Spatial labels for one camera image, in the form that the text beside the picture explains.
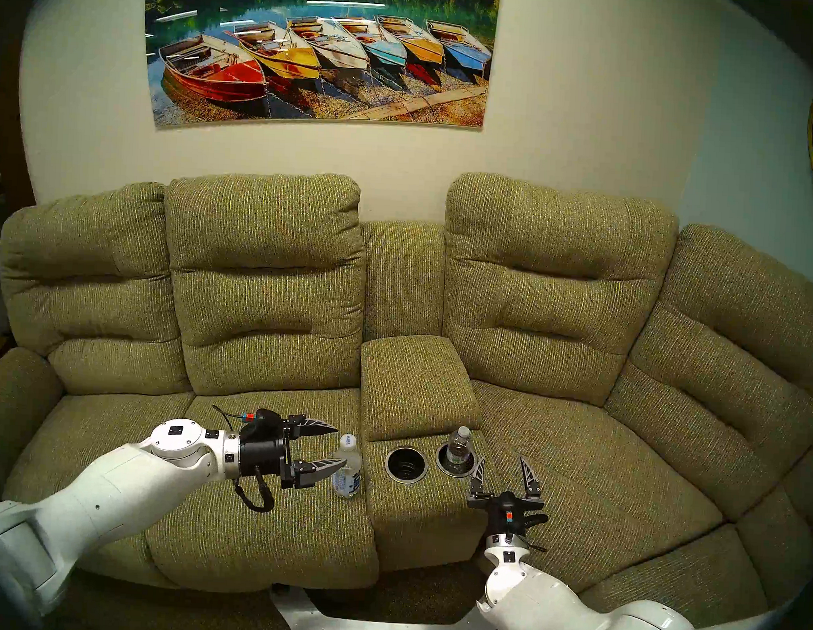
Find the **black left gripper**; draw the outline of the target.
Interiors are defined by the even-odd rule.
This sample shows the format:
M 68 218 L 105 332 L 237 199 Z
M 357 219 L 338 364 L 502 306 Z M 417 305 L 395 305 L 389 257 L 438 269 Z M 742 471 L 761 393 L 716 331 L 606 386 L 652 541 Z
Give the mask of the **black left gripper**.
M 291 459 L 289 445 L 302 437 L 337 434 L 334 426 L 304 414 L 281 417 L 275 411 L 258 409 L 247 415 L 239 432 L 239 475 L 280 477 L 283 489 L 312 488 L 346 466 L 347 460 L 326 458 L 315 461 Z

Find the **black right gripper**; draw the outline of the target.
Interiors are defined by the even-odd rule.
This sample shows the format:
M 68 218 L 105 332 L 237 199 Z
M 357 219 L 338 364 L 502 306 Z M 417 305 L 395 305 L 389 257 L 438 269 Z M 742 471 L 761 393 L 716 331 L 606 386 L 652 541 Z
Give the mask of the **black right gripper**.
M 487 514 L 485 546 L 515 546 L 527 549 L 543 549 L 529 543 L 527 531 L 531 527 L 545 523 L 541 500 L 541 483 L 525 456 L 519 456 L 520 470 L 524 484 L 524 499 L 511 491 L 500 495 L 487 493 L 484 489 L 484 467 L 486 458 L 476 461 L 470 474 L 467 506 L 483 510 Z

